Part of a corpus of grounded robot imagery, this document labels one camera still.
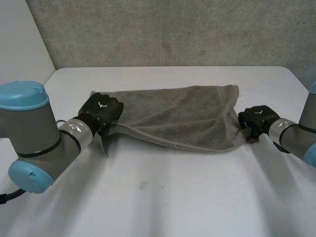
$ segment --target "black cable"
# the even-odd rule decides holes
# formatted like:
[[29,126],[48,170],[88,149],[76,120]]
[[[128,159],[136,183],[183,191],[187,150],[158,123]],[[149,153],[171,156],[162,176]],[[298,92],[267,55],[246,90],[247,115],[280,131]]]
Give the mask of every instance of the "black cable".
[[0,204],[5,204],[7,201],[15,199],[21,196],[25,191],[23,189],[19,189],[11,194],[1,194],[0,195]]

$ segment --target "gray towel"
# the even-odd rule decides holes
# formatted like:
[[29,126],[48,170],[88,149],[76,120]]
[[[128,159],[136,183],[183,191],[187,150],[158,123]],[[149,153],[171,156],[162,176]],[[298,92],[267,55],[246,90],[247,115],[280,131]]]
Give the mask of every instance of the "gray towel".
[[230,151],[246,142],[248,131],[241,129],[234,111],[239,94],[236,85],[101,93],[124,103],[109,135],[126,134],[199,152]]

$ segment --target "table surface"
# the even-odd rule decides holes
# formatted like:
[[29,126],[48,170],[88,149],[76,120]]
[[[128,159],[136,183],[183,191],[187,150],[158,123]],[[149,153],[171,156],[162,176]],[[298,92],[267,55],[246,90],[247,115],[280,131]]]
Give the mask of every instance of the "table surface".
[[[56,119],[90,92],[236,84],[236,112],[267,105],[298,122],[308,91],[282,67],[65,68],[45,85]],[[16,159],[0,141],[0,192]],[[127,136],[109,157],[85,149],[43,194],[0,206],[1,237],[283,237],[316,235],[316,169],[264,135],[233,152],[173,150]]]

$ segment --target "folded towel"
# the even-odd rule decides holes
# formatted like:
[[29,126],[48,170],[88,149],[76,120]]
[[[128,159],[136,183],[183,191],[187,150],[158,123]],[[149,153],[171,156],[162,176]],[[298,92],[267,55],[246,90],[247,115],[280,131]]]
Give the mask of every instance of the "folded towel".
[[[230,151],[246,143],[249,131],[241,129],[234,111],[239,94],[236,85],[101,94],[124,103],[119,122],[112,124],[109,135],[126,134],[162,146],[199,152]],[[106,139],[102,137],[103,147]]]

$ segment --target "robotic arm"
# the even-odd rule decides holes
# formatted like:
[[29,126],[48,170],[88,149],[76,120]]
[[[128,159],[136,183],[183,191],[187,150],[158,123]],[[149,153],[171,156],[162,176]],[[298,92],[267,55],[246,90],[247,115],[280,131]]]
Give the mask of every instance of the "robotic arm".
[[57,127],[44,87],[34,81],[0,85],[0,137],[9,138],[18,159],[8,170],[21,189],[0,195],[0,204],[25,191],[42,193],[92,141],[96,132],[106,133],[118,120],[123,103],[93,94],[78,116]]
[[267,134],[274,145],[285,153],[292,153],[316,167],[316,82],[307,97],[299,123],[280,116],[268,106],[255,106],[239,113],[242,128],[251,129],[249,140]]

